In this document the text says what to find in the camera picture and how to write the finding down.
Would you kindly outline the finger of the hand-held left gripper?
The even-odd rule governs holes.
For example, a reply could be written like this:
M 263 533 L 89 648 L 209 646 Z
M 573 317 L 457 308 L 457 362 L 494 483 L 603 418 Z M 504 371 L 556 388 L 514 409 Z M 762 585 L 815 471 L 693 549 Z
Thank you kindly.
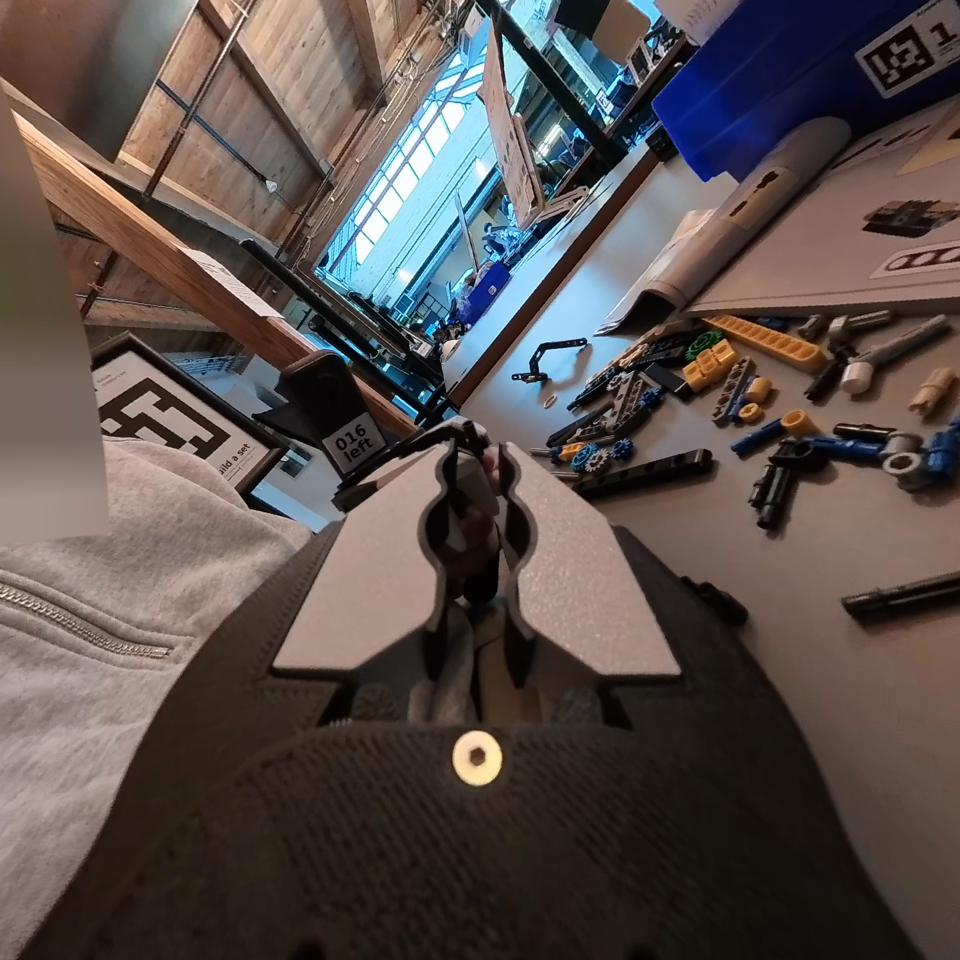
M 462 419 L 444 419 L 429 429 L 417 428 L 414 434 L 386 447 L 377 453 L 370 463 L 360 467 L 360 482 L 371 482 L 377 471 L 442 443 L 453 441 L 459 449 L 469 451 L 462 443 L 463 434 L 459 426 L 462 421 Z
M 488 461 L 458 462 L 448 504 L 454 559 L 490 559 L 498 547 L 498 472 Z

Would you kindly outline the grey zip sweatshirt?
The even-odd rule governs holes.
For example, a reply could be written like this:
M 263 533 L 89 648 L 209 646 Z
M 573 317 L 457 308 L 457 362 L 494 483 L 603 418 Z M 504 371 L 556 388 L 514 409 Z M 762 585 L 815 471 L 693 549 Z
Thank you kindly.
M 85 939 L 243 739 L 343 531 L 249 507 L 195 455 L 103 441 L 109 530 L 2 548 L 2 958 L 63 901 Z

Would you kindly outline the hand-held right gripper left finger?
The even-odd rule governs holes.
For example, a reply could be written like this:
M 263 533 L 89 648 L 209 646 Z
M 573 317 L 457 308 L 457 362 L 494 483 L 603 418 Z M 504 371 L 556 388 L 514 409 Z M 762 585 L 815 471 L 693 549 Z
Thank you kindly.
M 454 443 L 432 446 L 354 508 L 279 647 L 275 673 L 427 673 L 447 575 Z

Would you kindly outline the long black lego axle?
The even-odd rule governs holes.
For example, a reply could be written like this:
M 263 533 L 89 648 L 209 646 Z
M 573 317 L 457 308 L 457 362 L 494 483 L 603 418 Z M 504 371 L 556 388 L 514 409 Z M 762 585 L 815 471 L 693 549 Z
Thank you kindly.
M 840 600 L 843 610 L 859 623 L 882 623 L 959 604 L 959 572 L 914 582 L 877 587 Z

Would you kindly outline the pile of lego pieces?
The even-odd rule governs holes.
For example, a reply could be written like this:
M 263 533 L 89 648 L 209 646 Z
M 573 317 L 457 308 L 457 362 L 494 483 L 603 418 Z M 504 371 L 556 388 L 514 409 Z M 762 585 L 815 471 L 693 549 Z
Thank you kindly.
M 688 402 L 721 383 L 710 422 L 737 425 L 729 446 L 738 461 L 767 455 L 748 503 L 763 530 L 778 529 L 798 482 L 833 462 L 882 470 L 908 493 L 952 486 L 958 481 L 958 417 L 923 436 L 911 430 L 871 423 L 839 422 L 828 433 L 805 409 L 763 421 L 774 390 L 758 374 L 755 358 L 739 353 L 747 346 L 765 356 L 809 371 L 803 399 L 819 403 L 834 391 L 863 397 L 879 371 L 897 364 L 954 333 L 947 315 L 925 318 L 885 342 L 861 348 L 865 332 L 897 320 L 889 309 L 833 318 L 825 347 L 788 335 L 785 328 L 734 316 L 707 319 L 701 327 L 658 339 L 640 339 L 601 370 L 576 398 L 574 406 L 604 403 L 555 432 L 533 457 L 558 467 L 556 477 L 573 484 L 586 500 L 611 498 L 708 476 L 715 465 L 707 448 L 682 451 L 648 462 L 636 460 L 633 435 L 663 406 L 666 397 Z

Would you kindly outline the white paper sheet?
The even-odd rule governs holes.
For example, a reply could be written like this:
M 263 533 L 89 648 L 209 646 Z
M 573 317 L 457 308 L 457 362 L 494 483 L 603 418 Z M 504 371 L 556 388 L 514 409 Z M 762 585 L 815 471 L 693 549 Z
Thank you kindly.
M 182 246 L 181 250 L 198 267 L 217 282 L 222 289 L 233 294 L 242 304 L 253 311 L 260 318 L 284 320 L 281 312 L 270 306 L 262 297 L 239 280 L 226 266 L 204 251 Z

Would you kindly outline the short black lego connector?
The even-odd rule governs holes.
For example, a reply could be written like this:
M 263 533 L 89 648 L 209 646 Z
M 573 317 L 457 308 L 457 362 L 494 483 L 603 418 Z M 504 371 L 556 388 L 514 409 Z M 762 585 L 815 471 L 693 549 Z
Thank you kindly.
M 727 626 L 739 628 L 749 620 L 749 611 L 728 592 L 718 588 L 712 582 L 697 582 L 690 577 L 679 578 L 690 591 L 695 594 L 705 606 L 708 606 L 716 616 Z

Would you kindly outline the open lego instruction booklet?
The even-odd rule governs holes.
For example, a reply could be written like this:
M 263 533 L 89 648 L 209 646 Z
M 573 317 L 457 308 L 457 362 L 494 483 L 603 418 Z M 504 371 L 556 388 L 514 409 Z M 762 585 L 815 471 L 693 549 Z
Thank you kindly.
M 673 313 L 958 315 L 958 97 L 851 143 L 803 189 L 787 156 L 684 217 L 596 334 Z

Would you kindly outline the framed black and white sign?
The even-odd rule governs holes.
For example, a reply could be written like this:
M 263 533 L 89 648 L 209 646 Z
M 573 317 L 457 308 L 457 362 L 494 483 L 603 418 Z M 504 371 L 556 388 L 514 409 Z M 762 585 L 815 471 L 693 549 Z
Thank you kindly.
M 129 332 L 91 353 L 102 434 L 192 454 L 246 497 L 289 444 Z

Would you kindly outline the blue plastic bin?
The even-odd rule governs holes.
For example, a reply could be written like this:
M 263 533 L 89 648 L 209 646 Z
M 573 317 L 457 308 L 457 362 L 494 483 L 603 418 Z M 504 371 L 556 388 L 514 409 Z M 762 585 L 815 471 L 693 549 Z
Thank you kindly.
M 653 107 L 701 181 L 741 182 L 812 119 L 859 138 L 954 97 L 958 58 L 957 1 L 741 2 Z

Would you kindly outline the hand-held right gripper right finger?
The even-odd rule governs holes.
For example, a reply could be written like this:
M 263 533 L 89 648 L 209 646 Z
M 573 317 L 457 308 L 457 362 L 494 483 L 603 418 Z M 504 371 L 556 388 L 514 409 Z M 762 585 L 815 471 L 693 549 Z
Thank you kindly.
M 611 524 L 514 443 L 500 445 L 499 469 L 513 682 L 614 687 L 680 678 Z

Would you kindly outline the plywood board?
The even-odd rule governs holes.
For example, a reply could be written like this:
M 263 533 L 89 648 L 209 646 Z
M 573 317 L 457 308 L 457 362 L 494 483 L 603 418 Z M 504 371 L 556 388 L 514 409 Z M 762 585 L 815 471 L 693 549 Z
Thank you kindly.
M 494 14 L 490 13 L 488 18 L 489 35 L 479 98 L 485 107 L 491 144 L 517 228 L 526 231 L 544 212 L 544 187 L 522 115 L 514 112 L 508 94 L 501 32 Z

